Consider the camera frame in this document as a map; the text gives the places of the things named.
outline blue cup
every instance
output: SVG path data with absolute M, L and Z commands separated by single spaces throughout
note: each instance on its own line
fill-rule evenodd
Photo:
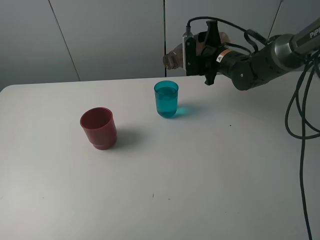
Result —
M 178 108 L 179 87 L 174 81 L 160 81 L 154 86 L 156 111 L 164 118 L 173 117 Z

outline plastic cup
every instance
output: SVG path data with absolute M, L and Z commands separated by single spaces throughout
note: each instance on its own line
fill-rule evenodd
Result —
M 164 118 L 173 117 L 178 108 L 179 87 L 174 81 L 160 81 L 154 86 L 156 111 Z
M 96 149 L 106 150 L 116 143 L 117 130 L 109 109 L 96 107 L 88 110 L 82 115 L 80 125 Z

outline white table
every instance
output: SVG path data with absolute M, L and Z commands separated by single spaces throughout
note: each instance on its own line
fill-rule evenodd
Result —
M 299 72 L 249 91 L 217 76 L 179 77 L 188 115 L 156 112 L 163 78 L 14 85 L 0 93 L 1 240 L 302 240 L 301 142 L 284 115 Z M 314 79 L 308 118 L 319 123 Z M 113 111 L 117 145 L 80 127 Z M 300 130 L 297 111 L 290 125 Z M 320 238 L 320 139 L 307 141 L 304 184 Z

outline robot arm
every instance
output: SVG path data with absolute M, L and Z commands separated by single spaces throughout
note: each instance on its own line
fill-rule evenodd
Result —
M 248 90 L 301 67 L 309 54 L 320 49 L 320 18 L 295 35 L 280 35 L 250 55 L 221 43 L 216 20 L 207 21 L 207 25 L 207 32 L 195 36 L 187 27 L 180 50 L 175 48 L 182 53 L 180 61 L 183 61 L 176 66 L 183 66 L 187 76 L 205 75 L 207 85 L 212 85 L 220 72 L 229 77 L 237 89 Z M 163 58 L 167 69 L 175 68 L 168 64 L 170 54 Z

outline red cup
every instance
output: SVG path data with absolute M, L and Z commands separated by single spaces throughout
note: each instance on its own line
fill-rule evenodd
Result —
M 117 140 L 117 130 L 112 112 L 105 107 L 92 108 L 85 112 L 80 125 L 90 143 L 96 149 L 106 150 Z

